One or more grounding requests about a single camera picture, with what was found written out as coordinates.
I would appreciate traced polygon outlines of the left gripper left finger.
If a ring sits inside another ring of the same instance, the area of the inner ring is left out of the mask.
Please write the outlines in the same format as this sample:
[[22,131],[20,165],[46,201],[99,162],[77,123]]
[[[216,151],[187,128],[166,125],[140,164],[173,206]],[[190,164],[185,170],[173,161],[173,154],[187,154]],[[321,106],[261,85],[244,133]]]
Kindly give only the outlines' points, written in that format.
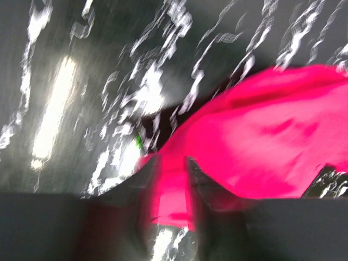
[[152,156],[124,182],[88,200],[82,260],[150,259],[148,230],[159,162],[158,156]]

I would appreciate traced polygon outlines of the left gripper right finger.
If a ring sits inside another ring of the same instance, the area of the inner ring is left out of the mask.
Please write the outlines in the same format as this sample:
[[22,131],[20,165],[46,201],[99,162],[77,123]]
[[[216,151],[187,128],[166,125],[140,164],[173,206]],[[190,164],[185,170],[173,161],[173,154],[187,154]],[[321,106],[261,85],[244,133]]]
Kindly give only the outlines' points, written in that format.
[[261,260],[247,229],[247,201],[235,196],[187,158],[200,260]]

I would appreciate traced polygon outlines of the bright pink t shirt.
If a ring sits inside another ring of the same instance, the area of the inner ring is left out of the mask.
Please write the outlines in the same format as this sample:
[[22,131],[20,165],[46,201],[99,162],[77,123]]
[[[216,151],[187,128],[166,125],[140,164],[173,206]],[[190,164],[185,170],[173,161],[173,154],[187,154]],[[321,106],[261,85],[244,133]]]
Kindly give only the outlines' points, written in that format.
[[347,71],[312,65],[270,68],[217,95],[154,153],[148,222],[195,229],[192,158],[233,194],[252,199],[347,196]]

